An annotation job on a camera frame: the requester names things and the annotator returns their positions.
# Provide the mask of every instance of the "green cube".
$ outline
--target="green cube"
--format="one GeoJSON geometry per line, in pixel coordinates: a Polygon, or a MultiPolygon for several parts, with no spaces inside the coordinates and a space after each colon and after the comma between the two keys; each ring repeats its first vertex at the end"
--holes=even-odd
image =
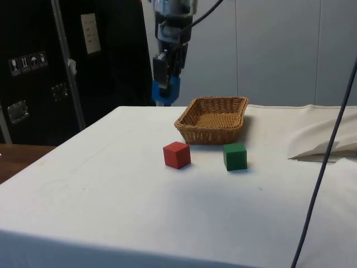
{"type": "Polygon", "coordinates": [[[224,164],[227,171],[247,169],[247,150],[242,143],[223,145],[224,164]]]}

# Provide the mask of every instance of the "wooden block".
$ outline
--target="wooden block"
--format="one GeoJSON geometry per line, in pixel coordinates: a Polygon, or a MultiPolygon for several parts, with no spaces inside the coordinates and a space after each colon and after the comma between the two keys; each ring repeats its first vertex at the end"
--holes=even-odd
{"type": "Polygon", "coordinates": [[[247,150],[242,143],[223,145],[224,164],[227,171],[247,169],[247,150]]]}
{"type": "Polygon", "coordinates": [[[165,164],[175,169],[180,169],[191,163],[190,146],[175,141],[163,148],[165,164]]]}

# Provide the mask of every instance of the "woven basket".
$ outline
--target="woven basket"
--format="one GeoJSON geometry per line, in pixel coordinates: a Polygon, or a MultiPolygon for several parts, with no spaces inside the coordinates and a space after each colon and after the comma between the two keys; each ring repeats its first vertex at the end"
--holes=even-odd
{"type": "Polygon", "coordinates": [[[194,99],[175,122],[186,143],[221,145],[234,142],[248,105],[244,97],[194,99]]]}

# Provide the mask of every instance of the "metal pole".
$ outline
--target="metal pole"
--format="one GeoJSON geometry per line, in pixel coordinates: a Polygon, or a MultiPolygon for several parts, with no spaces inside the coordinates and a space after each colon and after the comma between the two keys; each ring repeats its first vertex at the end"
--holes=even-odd
{"type": "Polygon", "coordinates": [[[75,78],[72,75],[72,72],[71,72],[71,70],[70,70],[70,68],[68,66],[68,60],[71,58],[71,56],[70,56],[70,53],[69,53],[69,48],[68,48],[65,29],[64,29],[64,26],[63,26],[63,20],[62,20],[62,14],[61,14],[61,8],[60,8],[59,0],[51,0],[51,4],[52,4],[52,10],[54,12],[57,33],[58,33],[58,37],[59,37],[59,40],[60,40],[63,60],[64,60],[64,64],[65,64],[65,69],[66,69],[66,73],[67,73],[69,87],[70,87],[70,90],[71,90],[71,95],[72,95],[72,99],[73,99],[74,108],[75,108],[75,111],[76,111],[79,130],[82,131],[83,129],[85,129],[85,121],[84,121],[84,116],[83,116],[83,110],[82,110],[82,107],[81,107],[81,104],[80,104],[80,98],[79,98],[79,93],[78,93],[78,88],[77,88],[77,85],[76,85],[76,81],[75,81],[75,78]]]}
{"type": "Polygon", "coordinates": [[[9,129],[6,124],[6,120],[4,117],[3,109],[0,103],[0,130],[2,131],[2,135],[4,136],[6,143],[12,143],[11,136],[9,133],[9,129]]]}

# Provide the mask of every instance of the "wooden surface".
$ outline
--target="wooden surface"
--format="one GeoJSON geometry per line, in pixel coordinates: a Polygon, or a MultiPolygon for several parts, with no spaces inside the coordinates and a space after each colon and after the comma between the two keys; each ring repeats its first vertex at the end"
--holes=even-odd
{"type": "Polygon", "coordinates": [[[52,151],[51,146],[0,143],[0,184],[52,151]]]}

